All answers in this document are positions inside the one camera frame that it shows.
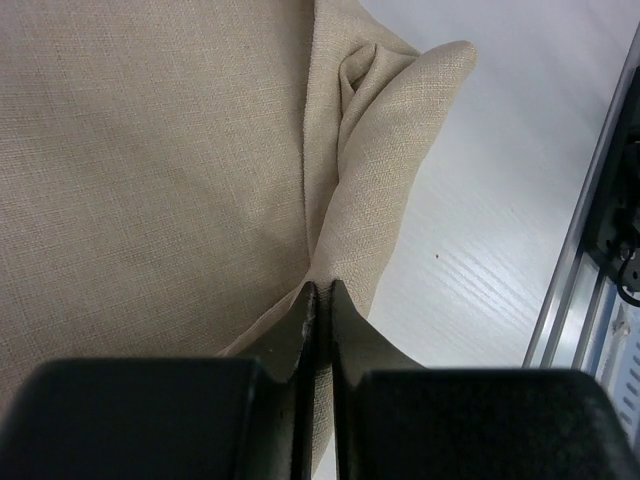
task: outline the black object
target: black object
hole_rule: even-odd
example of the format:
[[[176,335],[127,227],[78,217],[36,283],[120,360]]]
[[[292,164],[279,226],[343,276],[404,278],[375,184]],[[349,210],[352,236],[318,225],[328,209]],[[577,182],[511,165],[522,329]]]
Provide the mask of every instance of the black object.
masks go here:
[[[636,292],[640,255],[632,250],[640,247],[639,72],[635,71],[620,111],[583,235],[584,248],[598,266],[620,289]],[[622,296],[629,301],[625,293]]]
[[[27,382],[0,478],[310,478],[315,288],[243,358],[69,360]],[[573,371],[428,371],[331,296],[339,475],[638,479],[606,395]]]

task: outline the white surface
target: white surface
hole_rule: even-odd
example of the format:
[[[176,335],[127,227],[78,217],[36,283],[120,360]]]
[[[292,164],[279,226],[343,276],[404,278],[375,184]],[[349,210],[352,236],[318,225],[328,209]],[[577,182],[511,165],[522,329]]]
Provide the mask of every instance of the white surface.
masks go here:
[[[423,164],[369,320],[427,366],[519,366],[622,65],[637,0],[363,0],[419,50],[479,63]],[[335,478],[333,446],[317,479]]]

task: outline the beige cloth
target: beige cloth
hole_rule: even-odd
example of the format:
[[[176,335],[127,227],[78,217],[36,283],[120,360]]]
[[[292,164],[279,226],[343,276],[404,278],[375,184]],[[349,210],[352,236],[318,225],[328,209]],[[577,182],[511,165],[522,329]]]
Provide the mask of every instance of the beige cloth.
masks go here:
[[[237,351],[304,279],[366,315],[474,62],[351,0],[5,3],[0,412],[48,359]]]

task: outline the wire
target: wire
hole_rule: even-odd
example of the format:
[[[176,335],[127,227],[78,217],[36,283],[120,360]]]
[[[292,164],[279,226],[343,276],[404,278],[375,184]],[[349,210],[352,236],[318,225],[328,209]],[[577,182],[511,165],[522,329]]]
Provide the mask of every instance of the wire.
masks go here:
[[[638,246],[638,235],[633,235],[633,243],[629,247],[629,253],[627,254],[627,258],[624,259],[622,265],[620,266],[620,270],[618,270],[618,277],[616,278],[616,288],[618,290],[618,295],[620,298],[627,302],[629,305],[633,305],[634,307],[640,308],[640,300],[637,298],[633,298],[631,294],[629,294],[624,287],[622,286],[624,281],[624,274],[627,271],[627,267],[629,266],[629,262],[633,259],[634,254],[636,253],[636,248]]]

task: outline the folded fabric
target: folded fabric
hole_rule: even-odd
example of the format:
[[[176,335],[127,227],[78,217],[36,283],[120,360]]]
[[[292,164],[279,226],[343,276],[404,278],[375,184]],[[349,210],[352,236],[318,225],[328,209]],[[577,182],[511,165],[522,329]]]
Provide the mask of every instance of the folded fabric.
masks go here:
[[[475,63],[353,0],[22,0],[0,45],[0,415],[53,358],[237,352],[305,280],[366,315]]]

